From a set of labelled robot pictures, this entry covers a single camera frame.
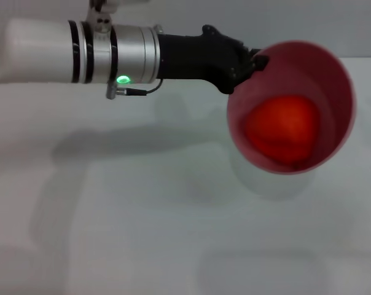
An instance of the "orange ball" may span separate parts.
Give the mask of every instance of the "orange ball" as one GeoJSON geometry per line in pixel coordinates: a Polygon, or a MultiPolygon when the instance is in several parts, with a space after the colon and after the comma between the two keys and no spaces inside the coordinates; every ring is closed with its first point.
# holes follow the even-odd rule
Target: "orange ball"
{"type": "Polygon", "coordinates": [[[298,166],[312,155],[319,133],[319,111],[300,95],[265,100],[246,118],[247,138],[262,154],[298,166]]]}

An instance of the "white table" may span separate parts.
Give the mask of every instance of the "white table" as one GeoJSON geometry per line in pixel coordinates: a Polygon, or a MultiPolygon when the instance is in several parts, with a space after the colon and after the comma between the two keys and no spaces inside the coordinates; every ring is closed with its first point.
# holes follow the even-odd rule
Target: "white table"
{"type": "Polygon", "coordinates": [[[370,295],[371,59],[343,61],[353,134],[300,176],[243,160],[204,82],[0,86],[0,295],[370,295]]]}

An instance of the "white wall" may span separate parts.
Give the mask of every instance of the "white wall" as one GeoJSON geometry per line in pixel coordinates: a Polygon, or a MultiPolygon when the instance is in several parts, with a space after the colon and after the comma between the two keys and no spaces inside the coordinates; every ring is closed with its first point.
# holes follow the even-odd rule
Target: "white wall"
{"type": "MultiPolygon", "coordinates": [[[[0,23],[10,15],[83,19],[87,3],[0,0],[0,23]]],[[[307,39],[340,56],[371,56],[371,0],[151,0],[123,8],[116,18],[131,23],[157,21],[172,34],[199,34],[201,26],[210,23],[253,47],[307,39]]]]}

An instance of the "white background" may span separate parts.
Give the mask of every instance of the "white background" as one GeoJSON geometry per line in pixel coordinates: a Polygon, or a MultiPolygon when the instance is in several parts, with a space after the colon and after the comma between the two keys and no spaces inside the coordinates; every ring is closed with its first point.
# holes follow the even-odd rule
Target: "white background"
{"type": "MultiPolygon", "coordinates": [[[[85,11],[25,2],[34,8],[18,14],[85,11]]],[[[0,3],[1,23],[15,11],[0,3]]],[[[196,3],[117,17],[371,54],[371,1],[196,3]]],[[[331,161],[289,177],[243,160],[227,97],[204,82],[115,101],[104,85],[0,86],[0,295],[371,295],[371,59],[344,62],[359,99],[353,134],[331,161]]]]}

